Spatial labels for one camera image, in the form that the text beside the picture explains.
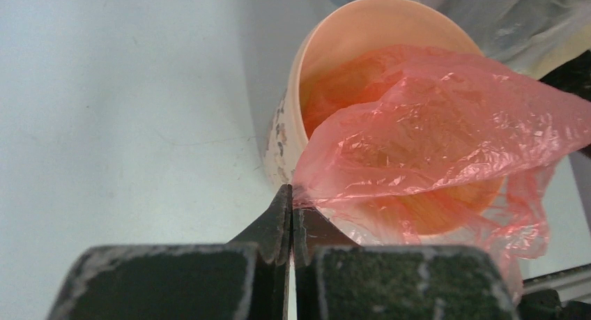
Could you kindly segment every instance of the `white surface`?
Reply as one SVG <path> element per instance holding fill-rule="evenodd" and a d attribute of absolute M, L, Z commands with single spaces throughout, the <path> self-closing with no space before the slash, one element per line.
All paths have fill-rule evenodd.
<path fill-rule="evenodd" d="M 257 144 L 291 57 L 330 10 L 0 0 L 0 319 L 43 318 L 92 245 L 223 243 L 256 218 L 273 197 Z M 583 226 L 560 220 L 584 221 L 572 180 L 563 165 L 548 193 L 548 210 L 570 212 L 553 235 L 588 249 L 568 237 Z M 530 272 L 578 265 L 553 242 L 560 257 Z"/>
<path fill-rule="evenodd" d="M 543 204 L 550 224 L 550 243 L 543 257 L 521 261 L 524 280 L 591 263 L 591 234 L 571 168 L 571 160 L 578 157 L 575 154 L 560 161 L 546 189 Z"/>

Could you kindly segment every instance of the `black object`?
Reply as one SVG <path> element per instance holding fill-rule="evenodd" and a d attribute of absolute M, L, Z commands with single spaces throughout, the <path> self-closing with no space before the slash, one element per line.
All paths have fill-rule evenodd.
<path fill-rule="evenodd" d="M 591 51 L 552 70 L 540 81 L 591 102 Z"/>
<path fill-rule="evenodd" d="M 226 245 L 87 250 L 48 319 L 285 319 L 291 253 L 299 319 L 518 318 L 482 251 L 359 247 L 283 185 Z"/>
<path fill-rule="evenodd" d="M 591 305 L 569 301 L 562 306 L 558 292 L 546 289 L 523 296 L 519 313 L 522 320 L 588 320 L 591 319 Z"/>

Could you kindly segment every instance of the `plastic bag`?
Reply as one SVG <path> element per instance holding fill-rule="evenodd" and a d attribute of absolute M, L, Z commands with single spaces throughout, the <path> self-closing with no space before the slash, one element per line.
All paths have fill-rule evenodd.
<path fill-rule="evenodd" d="M 294 207 L 318 207 L 360 244 L 481 247 L 518 300 L 516 258 L 545 252 L 542 196 L 558 160 L 591 142 L 591 103 L 480 56 L 411 46 L 378 53 L 392 48 L 405 61 L 339 90 L 345 100 L 380 98 L 339 109 L 314 130 L 295 169 Z M 365 68 L 367 56 L 318 85 Z M 330 101 L 326 91 L 310 100 Z"/>
<path fill-rule="evenodd" d="M 413 0 L 456 22 L 483 53 L 524 72 L 591 23 L 591 0 Z"/>
<path fill-rule="evenodd" d="M 312 96 L 302 111 L 307 136 L 310 138 L 318 125 L 339 109 L 380 99 L 400 79 L 396 75 L 381 77 L 388 68 L 419 56 L 444 54 L 449 52 L 435 47 L 395 45 L 367 52 L 341 65 L 312 88 Z"/>

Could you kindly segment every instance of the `printed pattern on cup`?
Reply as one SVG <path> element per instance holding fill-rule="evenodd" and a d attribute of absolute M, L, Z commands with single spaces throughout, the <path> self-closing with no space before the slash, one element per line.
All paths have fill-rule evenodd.
<path fill-rule="evenodd" d="M 273 119 L 269 124 L 269 137 L 267 141 L 267 150 L 265 152 L 266 158 L 268 154 L 273 155 L 273 160 L 277 165 L 277 173 L 271 174 L 269 177 L 276 178 L 279 177 L 282 183 L 289 183 L 291 180 L 291 176 L 285 171 L 285 159 L 283 157 L 287 143 L 287 136 L 285 131 L 285 96 L 287 90 L 283 92 L 283 97 L 281 102 L 279 102 L 279 106 L 277 107 L 277 111 L 275 112 Z"/>

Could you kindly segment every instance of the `cup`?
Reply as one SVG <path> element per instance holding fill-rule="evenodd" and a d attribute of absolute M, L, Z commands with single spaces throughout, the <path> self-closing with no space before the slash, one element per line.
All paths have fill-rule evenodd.
<path fill-rule="evenodd" d="M 274 188 L 291 182 L 308 143 L 301 110 L 318 79 L 368 51 L 397 44 L 482 54 L 452 20 L 414 1 L 357 0 L 337 9 L 302 42 L 273 114 L 263 166 Z"/>

